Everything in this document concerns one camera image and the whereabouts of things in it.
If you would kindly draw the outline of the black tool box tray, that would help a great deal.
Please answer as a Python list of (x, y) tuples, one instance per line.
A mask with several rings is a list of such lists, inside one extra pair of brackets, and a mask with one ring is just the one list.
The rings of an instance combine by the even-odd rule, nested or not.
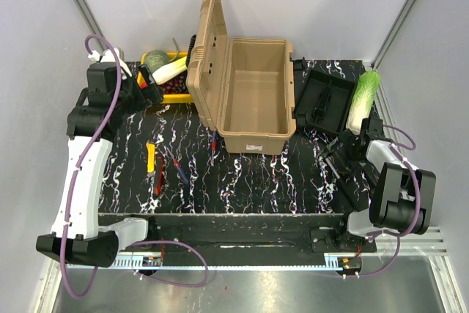
[(311, 69), (295, 98), (298, 128), (314, 128), (331, 136), (344, 129), (357, 84)]

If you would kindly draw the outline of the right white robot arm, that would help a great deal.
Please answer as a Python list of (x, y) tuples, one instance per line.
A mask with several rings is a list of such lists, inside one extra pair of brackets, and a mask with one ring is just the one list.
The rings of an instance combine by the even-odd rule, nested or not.
[[(342, 251), (352, 250), (360, 237), (422, 235), (429, 228), (436, 175), (409, 162), (398, 151), (399, 144), (385, 136), (385, 128), (381, 119), (366, 118), (358, 134), (343, 130), (319, 153), (353, 208), (347, 225), (333, 233), (333, 242)], [(345, 182), (358, 171), (367, 173), (372, 191), (366, 209), (359, 208)]]

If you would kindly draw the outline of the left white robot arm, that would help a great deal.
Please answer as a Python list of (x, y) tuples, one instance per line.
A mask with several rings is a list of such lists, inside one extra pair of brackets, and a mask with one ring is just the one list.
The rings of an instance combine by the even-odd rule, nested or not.
[(140, 86), (119, 49), (89, 55), (87, 86), (67, 116), (67, 175), (56, 219), (50, 233), (40, 235), (36, 250), (69, 265), (110, 267), (118, 252), (135, 243), (154, 249), (158, 232), (142, 217), (108, 226), (98, 221), (103, 175), (116, 134), (127, 115), (156, 106), (163, 91), (146, 65), (139, 65)]

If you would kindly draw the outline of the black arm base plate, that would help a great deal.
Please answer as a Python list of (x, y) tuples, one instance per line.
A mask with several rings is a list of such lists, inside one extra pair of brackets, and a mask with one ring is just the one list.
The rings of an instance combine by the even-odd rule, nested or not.
[(179, 240), (190, 246), (268, 245), (280, 243), (308, 248), (323, 240), (316, 250), (336, 247), (351, 252), (367, 245), (345, 232), (344, 216), (320, 214), (144, 214), (149, 236), (155, 240)]

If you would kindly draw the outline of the steel claw hammer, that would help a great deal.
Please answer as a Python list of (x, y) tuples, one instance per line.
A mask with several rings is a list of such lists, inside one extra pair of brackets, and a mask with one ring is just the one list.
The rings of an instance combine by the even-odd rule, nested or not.
[(335, 176), (337, 180), (341, 179), (341, 175), (339, 174), (338, 170), (333, 164), (333, 160), (331, 159), (330, 155), (326, 150), (320, 150), (318, 158), (321, 162), (325, 163), (329, 169), (332, 171), (332, 174)]

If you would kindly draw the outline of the tan plastic tool box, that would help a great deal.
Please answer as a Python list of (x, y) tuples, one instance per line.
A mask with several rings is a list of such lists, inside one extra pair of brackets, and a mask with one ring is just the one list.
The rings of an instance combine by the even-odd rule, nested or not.
[(280, 155), (296, 131), (292, 44), (229, 37), (221, 0), (202, 0), (186, 86), (230, 153)]

